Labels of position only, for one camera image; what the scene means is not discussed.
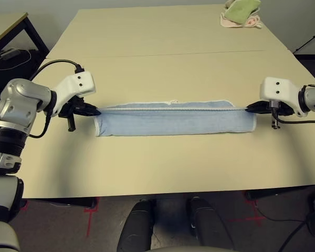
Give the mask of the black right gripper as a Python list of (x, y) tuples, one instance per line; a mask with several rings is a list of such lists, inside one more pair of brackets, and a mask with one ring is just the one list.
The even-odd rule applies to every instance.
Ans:
[(269, 101), (269, 105), (267, 106), (267, 101), (257, 101), (249, 105), (249, 108), (245, 110), (250, 113), (256, 114), (267, 114), (267, 108), (271, 113), (271, 127), (272, 128), (280, 128), (279, 123), (287, 124), (280, 116), (291, 116), (294, 114), (293, 108), (281, 101)]

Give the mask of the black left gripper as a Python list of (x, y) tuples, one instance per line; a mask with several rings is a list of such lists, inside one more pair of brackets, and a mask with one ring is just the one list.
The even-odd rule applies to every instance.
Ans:
[(74, 115), (80, 116), (98, 116), (101, 114), (98, 108), (89, 103), (85, 103), (83, 98), (78, 96), (72, 97), (67, 103), (65, 103), (58, 113), (60, 118), (66, 118), (68, 122), (68, 131), (74, 131), (76, 129)]

